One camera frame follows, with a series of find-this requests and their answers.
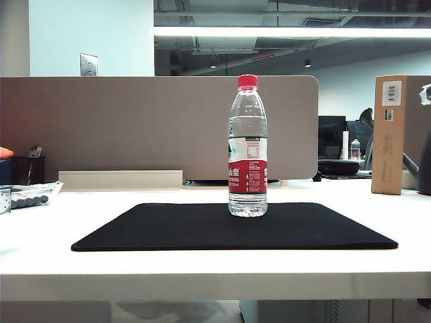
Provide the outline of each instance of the ceiling light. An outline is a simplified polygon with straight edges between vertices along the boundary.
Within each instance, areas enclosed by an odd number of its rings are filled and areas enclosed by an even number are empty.
[[[429,28],[154,27],[155,36],[431,38]]]

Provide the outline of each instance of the black mouse pad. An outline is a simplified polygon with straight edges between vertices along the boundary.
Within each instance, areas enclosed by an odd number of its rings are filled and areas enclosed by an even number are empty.
[[[140,204],[71,247],[74,251],[392,249],[398,243],[315,203],[269,204],[235,217],[227,204]]]

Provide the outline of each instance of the cardboard box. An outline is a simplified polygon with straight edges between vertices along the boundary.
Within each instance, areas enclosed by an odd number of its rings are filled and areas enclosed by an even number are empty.
[[[373,193],[401,194],[403,152],[419,164],[431,128],[431,106],[421,105],[422,86],[431,76],[376,78],[374,106]]]

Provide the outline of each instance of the light switch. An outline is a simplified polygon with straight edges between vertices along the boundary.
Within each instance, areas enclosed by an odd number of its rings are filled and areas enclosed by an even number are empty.
[[[84,54],[81,57],[81,76],[97,76],[98,57],[95,55]]]

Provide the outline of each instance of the small water bottle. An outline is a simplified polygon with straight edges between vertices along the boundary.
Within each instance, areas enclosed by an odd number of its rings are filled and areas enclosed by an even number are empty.
[[[361,159],[360,142],[357,139],[350,145],[350,159]]]
[[[267,211],[267,116],[257,93],[257,76],[241,75],[230,109],[229,211],[259,217]]]

